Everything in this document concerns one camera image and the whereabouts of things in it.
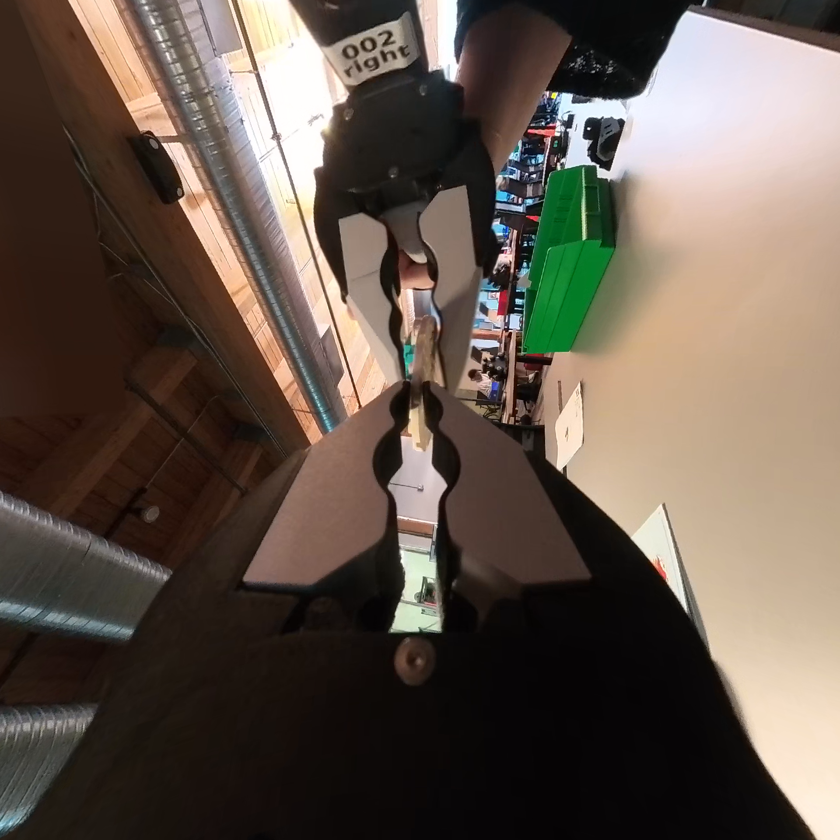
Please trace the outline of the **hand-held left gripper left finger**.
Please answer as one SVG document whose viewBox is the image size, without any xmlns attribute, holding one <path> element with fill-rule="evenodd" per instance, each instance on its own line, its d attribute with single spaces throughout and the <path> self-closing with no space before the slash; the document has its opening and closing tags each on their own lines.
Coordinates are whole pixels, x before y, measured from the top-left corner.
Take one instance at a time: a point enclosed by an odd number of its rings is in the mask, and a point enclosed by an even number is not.
<svg viewBox="0 0 840 840">
<path fill-rule="evenodd" d="M 403 466 L 410 385 L 397 383 L 312 446 L 243 587 L 321 597 L 348 614 L 394 614 L 405 573 L 390 491 Z"/>
</svg>

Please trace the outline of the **thin metal conduit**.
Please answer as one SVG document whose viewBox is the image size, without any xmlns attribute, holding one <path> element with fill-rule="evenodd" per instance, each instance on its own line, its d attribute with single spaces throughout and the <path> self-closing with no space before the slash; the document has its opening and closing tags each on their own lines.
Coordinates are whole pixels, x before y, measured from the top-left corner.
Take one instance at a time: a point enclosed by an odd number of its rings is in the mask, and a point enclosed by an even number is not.
<svg viewBox="0 0 840 840">
<path fill-rule="evenodd" d="M 338 282 L 314 231 L 314 172 L 322 164 L 321 131 L 340 99 L 334 74 L 288 2 L 231 1 L 243 44 L 236 75 L 248 137 L 318 328 L 323 352 L 335 344 L 335 388 L 351 415 L 363 401 L 374 361 L 361 329 L 344 305 Z"/>
</svg>

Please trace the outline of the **green plastic bin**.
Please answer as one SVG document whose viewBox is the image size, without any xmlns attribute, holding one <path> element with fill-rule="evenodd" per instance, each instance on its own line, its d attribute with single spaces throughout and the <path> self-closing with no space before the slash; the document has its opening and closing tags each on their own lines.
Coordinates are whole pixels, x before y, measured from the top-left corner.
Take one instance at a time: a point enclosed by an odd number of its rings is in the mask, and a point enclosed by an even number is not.
<svg viewBox="0 0 840 840">
<path fill-rule="evenodd" d="M 553 172 L 528 272 L 524 353 L 572 350 L 615 247 L 610 181 L 593 164 Z"/>
</svg>

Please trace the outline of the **wide spiral metal air duct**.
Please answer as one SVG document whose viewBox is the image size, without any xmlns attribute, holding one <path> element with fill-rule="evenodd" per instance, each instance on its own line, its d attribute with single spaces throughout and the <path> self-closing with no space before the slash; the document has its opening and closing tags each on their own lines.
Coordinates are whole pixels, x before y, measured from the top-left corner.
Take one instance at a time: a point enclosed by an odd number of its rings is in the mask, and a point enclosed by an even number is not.
<svg viewBox="0 0 840 840">
<path fill-rule="evenodd" d="M 23 824 L 77 748 L 97 705 L 2 706 L 1 835 Z"/>
<path fill-rule="evenodd" d="M 172 572 L 1 493 L 1 621 L 23 631 L 124 644 Z"/>
</svg>

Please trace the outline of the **person's right forearm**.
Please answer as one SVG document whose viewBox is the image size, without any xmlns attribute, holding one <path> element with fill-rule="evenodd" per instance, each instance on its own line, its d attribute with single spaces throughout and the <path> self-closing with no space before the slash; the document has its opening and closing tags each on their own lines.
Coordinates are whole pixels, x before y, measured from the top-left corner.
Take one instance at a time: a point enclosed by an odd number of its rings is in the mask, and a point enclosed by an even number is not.
<svg viewBox="0 0 840 840">
<path fill-rule="evenodd" d="M 646 88 L 688 1 L 457 3 L 457 83 L 497 174 L 546 91 L 628 100 Z"/>
</svg>

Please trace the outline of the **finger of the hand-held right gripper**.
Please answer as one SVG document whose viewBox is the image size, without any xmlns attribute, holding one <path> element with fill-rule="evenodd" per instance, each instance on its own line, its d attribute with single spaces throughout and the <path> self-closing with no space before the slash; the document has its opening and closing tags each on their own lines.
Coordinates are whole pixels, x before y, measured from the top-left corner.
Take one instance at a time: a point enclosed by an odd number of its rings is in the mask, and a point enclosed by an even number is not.
<svg viewBox="0 0 840 840">
<path fill-rule="evenodd" d="M 387 382 L 404 378 L 402 314 L 387 281 L 389 232 L 379 220 L 356 213 L 339 220 L 346 279 L 345 300 Z"/>
<path fill-rule="evenodd" d="M 436 194 L 420 215 L 420 235 L 436 270 L 433 304 L 442 383 L 456 392 L 468 367 L 481 267 L 465 185 Z"/>
</svg>

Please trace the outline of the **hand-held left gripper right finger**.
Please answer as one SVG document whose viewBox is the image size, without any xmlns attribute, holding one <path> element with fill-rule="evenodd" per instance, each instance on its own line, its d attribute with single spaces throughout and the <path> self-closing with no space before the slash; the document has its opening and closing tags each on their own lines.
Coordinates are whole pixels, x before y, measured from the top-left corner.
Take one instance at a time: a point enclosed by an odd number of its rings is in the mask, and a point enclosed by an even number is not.
<svg viewBox="0 0 840 840">
<path fill-rule="evenodd" d="M 444 617 L 489 617 L 504 602 L 587 585 L 592 575 L 529 452 L 442 386 L 423 387 L 433 467 Z"/>
</svg>

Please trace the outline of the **white printed paper sheet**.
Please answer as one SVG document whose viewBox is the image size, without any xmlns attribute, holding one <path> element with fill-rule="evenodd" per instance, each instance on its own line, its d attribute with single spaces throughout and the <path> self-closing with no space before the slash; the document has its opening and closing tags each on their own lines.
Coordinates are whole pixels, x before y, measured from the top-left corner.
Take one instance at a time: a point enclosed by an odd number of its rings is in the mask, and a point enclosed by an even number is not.
<svg viewBox="0 0 840 840">
<path fill-rule="evenodd" d="M 585 440 L 583 396 L 583 383 L 579 381 L 560 410 L 554 425 L 557 449 L 554 465 L 560 472 L 567 469 Z"/>
</svg>

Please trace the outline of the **round white lego plate build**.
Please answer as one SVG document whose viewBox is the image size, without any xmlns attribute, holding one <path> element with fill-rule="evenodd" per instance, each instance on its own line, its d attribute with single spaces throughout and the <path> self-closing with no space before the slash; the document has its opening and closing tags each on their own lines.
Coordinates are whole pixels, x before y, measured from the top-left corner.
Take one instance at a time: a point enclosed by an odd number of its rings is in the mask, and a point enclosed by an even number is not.
<svg viewBox="0 0 840 840">
<path fill-rule="evenodd" d="M 438 321 L 435 316 L 428 314 L 415 322 L 413 339 L 406 431 L 414 449 L 425 453 L 432 443 L 433 433 L 427 423 L 424 388 L 439 381 Z"/>
</svg>

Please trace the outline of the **small closed instruction booklet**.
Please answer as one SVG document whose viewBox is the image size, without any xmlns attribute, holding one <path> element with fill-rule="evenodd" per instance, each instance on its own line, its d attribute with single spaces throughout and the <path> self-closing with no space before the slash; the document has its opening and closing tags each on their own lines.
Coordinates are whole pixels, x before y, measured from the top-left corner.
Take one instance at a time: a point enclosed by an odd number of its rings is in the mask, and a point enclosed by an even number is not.
<svg viewBox="0 0 840 840">
<path fill-rule="evenodd" d="M 667 583 L 693 622 L 701 641 L 708 648 L 708 635 L 697 598 L 681 558 L 673 525 L 664 503 L 650 514 L 635 531 L 632 539 Z"/>
</svg>

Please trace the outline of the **narrow spiral metal air duct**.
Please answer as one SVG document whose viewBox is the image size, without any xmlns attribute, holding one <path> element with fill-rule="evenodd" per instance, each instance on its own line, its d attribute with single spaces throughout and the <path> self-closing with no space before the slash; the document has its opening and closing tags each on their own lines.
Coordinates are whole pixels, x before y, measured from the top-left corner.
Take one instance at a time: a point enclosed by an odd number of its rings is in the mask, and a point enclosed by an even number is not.
<svg viewBox="0 0 840 840">
<path fill-rule="evenodd" d="M 220 210 L 226 236 L 318 430 L 346 419 L 318 326 L 201 2 L 126 2 L 164 108 Z"/>
</svg>

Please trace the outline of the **black device on table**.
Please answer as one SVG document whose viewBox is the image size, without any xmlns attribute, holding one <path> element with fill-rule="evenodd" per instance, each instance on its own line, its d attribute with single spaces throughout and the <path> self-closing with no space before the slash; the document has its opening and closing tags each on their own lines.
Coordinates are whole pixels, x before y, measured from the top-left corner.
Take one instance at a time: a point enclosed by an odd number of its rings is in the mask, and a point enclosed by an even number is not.
<svg viewBox="0 0 840 840">
<path fill-rule="evenodd" d="M 591 117 L 584 121 L 582 138 L 586 141 L 588 160 L 606 172 L 610 172 L 625 128 L 625 119 L 614 117 Z"/>
</svg>

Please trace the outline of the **black wall-mounted device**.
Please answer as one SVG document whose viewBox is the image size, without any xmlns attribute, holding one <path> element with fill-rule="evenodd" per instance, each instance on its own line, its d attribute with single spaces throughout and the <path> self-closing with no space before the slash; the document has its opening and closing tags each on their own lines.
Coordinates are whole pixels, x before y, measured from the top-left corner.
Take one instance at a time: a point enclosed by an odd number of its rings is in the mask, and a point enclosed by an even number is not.
<svg viewBox="0 0 840 840">
<path fill-rule="evenodd" d="M 185 196 L 179 171 L 162 141 L 151 131 L 127 138 L 132 153 L 148 183 L 164 205 L 179 203 Z"/>
</svg>

